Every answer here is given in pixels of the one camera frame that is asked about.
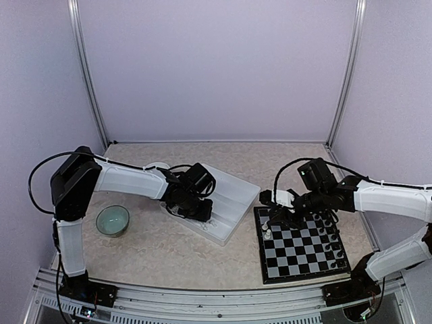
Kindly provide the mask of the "black white chess board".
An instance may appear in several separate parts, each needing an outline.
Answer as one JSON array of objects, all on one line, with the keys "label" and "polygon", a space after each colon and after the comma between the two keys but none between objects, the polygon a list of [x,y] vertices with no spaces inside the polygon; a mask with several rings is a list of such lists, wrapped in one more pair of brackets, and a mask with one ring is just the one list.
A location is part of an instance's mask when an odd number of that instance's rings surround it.
[{"label": "black white chess board", "polygon": [[342,271],[319,271],[313,243],[319,243],[313,215],[305,219],[303,229],[269,227],[272,239],[264,239],[264,222],[269,220],[269,207],[255,207],[254,220],[259,241],[263,283],[283,284],[343,274]]}]

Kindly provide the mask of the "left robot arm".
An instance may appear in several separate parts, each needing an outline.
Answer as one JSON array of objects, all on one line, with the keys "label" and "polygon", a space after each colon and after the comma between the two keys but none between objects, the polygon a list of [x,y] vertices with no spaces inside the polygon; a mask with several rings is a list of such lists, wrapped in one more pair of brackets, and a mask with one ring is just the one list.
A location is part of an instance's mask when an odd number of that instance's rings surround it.
[{"label": "left robot arm", "polygon": [[52,175],[50,186],[60,268],[69,278],[69,291],[80,300],[88,300],[95,287],[85,278],[83,223],[97,196],[154,200],[178,217],[206,222],[211,218],[213,202],[209,197],[216,180],[201,163],[178,167],[162,162],[128,165],[80,146]]}]

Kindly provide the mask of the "white divided plastic tray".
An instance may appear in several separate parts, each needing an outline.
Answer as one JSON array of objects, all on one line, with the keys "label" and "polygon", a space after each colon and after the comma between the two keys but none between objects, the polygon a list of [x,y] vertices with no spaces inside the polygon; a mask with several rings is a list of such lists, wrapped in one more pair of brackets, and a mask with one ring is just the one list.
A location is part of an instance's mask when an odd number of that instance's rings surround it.
[{"label": "white divided plastic tray", "polygon": [[253,206],[261,188],[210,165],[203,166],[216,179],[215,190],[209,196],[213,201],[210,220],[216,227],[207,232],[193,231],[220,246],[225,246]]}]

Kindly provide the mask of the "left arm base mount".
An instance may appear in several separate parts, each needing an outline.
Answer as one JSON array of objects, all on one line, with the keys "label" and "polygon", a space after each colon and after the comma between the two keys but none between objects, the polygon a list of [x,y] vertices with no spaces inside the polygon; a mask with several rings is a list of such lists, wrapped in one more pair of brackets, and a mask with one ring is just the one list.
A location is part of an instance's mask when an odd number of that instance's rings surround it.
[{"label": "left arm base mount", "polygon": [[94,281],[63,283],[59,295],[93,304],[113,308],[118,288],[105,283]]}]

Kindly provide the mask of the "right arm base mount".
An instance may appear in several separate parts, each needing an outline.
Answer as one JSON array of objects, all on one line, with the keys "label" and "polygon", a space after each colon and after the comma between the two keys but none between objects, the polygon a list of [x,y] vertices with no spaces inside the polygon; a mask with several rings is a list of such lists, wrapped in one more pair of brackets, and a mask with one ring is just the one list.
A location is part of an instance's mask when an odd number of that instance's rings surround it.
[{"label": "right arm base mount", "polygon": [[379,295],[381,288],[377,283],[365,287],[362,283],[350,280],[324,285],[322,293],[326,306],[336,306]]}]

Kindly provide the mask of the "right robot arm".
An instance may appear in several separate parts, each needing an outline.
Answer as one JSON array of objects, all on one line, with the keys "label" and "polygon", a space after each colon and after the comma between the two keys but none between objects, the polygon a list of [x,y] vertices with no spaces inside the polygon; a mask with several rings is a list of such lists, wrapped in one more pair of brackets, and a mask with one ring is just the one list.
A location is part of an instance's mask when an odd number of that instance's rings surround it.
[{"label": "right robot arm", "polygon": [[[299,164],[298,175],[307,189],[304,194],[278,188],[282,173],[295,164]],[[270,207],[271,223],[296,229],[309,214],[321,213],[334,218],[338,211],[396,220],[391,229],[399,234],[403,225],[408,226],[408,233],[401,239],[393,239],[386,248],[359,260],[345,285],[345,293],[353,300],[362,298],[386,276],[431,259],[429,184],[373,180],[321,157],[301,157],[278,170],[272,188],[262,191],[259,200]]]}]

